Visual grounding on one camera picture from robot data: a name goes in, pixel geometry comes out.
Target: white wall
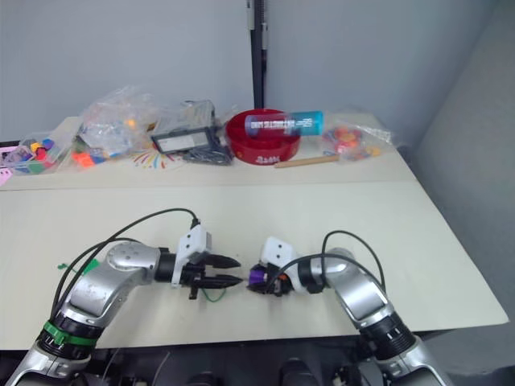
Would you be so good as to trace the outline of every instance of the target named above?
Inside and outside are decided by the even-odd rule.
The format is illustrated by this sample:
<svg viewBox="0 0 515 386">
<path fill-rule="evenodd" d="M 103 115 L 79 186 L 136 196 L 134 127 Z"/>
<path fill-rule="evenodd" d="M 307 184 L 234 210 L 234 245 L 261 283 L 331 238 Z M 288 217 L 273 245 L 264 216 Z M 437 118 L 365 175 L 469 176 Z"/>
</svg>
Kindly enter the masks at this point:
<svg viewBox="0 0 515 386">
<path fill-rule="evenodd" d="M 269 0 L 266 105 L 365 108 L 416 143 L 496 0 Z"/>
<path fill-rule="evenodd" d="M 245 0 L 0 0 L 0 141 L 142 84 L 170 104 L 252 108 Z"/>
<path fill-rule="evenodd" d="M 514 320 L 514 0 L 501 0 L 496 7 L 467 67 L 423 138 L 414 169 Z M 515 365 L 512 322 L 453 331 L 430 345 L 455 372 Z"/>
</svg>

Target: green wire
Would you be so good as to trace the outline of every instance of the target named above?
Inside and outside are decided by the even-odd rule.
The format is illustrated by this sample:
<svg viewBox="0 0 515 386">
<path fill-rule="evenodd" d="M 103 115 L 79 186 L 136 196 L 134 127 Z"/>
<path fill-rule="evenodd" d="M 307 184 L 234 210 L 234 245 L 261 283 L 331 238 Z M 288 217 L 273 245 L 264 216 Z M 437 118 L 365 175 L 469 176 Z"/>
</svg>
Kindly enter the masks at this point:
<svg viewBox="0 0 515 386">
<path fill-rule="evenodd" d="M 222 293 L 220 294 L 220 296 L 218 298 L 211 299 L 204 288 L 201 288 L 201 290 L 202 290 L 202 294 L 204 294 L 206 299 L 208 299 L 208 302 L 211 302 L 211 303 L 216 303 L 216 302 L 219 302 L 220 300 L 222 300 L 222 298 L 224 297 L 225 293 L 227 292 L 227 289 L 224 288 L 224 290 L 222 291 Z"/>
</svg>

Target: pink object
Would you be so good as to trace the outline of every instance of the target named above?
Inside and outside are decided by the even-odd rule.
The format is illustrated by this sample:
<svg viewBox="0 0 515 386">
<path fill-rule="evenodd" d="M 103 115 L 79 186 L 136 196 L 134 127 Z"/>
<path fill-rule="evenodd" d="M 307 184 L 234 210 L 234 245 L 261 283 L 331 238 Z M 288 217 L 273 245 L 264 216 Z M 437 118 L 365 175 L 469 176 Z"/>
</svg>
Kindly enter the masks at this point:
<svg viewBox="0 0 515 386">
<path fill-rule="evenodd" d="M 16 146 L 0 147 L 0 154 L 10 153 L 14 149 L 16 149 Z M 2 158 L 0 158 L 0 186 L 6 183 L 6 181 L 10 179 L 12 175 L 12 171 L 5 167 L 2 167 Z"/>
</svg>

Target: red bowl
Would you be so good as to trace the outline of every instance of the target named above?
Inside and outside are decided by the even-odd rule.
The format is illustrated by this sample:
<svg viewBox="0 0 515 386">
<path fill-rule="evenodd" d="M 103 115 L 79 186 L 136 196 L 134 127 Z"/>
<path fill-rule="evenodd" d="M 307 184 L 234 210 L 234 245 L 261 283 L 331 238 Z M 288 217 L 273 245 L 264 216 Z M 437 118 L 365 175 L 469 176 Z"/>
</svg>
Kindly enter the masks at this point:
<svg viewBox="0 0 515 386">
<path fill-rule="evenodd" d="M 245 117 L 247 115 L 264 115 L 282 113 L 273 109 L 254 109 L 239 113 L 227 122 L 226 132 L 229 146 L 236 158 L 253 165 L 273 165 L 276 162 L 287 161 L 297 154 L 300 136 L 280 139 L 254 139 L 245 132 Z"/>
</svg>

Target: plastic bottle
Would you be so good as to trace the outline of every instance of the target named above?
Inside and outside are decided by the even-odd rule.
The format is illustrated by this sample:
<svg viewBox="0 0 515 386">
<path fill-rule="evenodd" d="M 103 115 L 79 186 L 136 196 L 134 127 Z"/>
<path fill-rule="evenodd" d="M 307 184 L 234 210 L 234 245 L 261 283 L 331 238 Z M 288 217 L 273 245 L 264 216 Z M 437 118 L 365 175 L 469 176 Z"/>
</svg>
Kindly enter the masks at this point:
<svg viewBox="0 0 515 386">
<path fill-rule="evenodd" d="M 256 139 L 283 138 L 292 135 L 320 135 L 323 132 L 323 113 L 273 113 L 249 115 L 245 132 Z"/>
</svg>

